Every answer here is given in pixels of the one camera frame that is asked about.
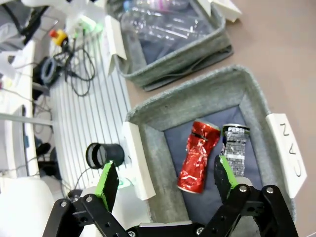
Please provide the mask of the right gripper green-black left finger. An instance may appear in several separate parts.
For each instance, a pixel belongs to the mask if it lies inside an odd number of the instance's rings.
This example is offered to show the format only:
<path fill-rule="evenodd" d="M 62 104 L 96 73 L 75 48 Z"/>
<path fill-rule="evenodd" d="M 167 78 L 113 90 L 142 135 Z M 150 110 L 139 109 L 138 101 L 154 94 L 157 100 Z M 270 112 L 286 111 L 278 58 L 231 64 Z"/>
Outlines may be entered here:
<path fill-rule="evenodd" d="M 61 198 L 54 203 L 43 236 L 79 237 L 88 225 L 94 225 L 103 237 L 129 236 L 112 214 L 118 186 L 116 167 L 107 163 L 94 193 L 75 202 Z"/>

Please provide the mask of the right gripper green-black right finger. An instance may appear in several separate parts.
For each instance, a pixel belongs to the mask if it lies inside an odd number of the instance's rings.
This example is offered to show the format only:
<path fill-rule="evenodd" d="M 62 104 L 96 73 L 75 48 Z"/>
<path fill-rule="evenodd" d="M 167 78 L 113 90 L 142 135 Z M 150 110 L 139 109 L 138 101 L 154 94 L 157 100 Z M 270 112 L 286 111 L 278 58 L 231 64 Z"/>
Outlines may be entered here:
<path fill-rule="evenodd" d="M 222 205 L 204 227 L 204 236 L 229 237 L 243 216 L 253 218 L 262 237 L 298 236 L 278 186 L 258 190 L 238 182 L 225 156 L 214 159 L 214 180 Z"/>

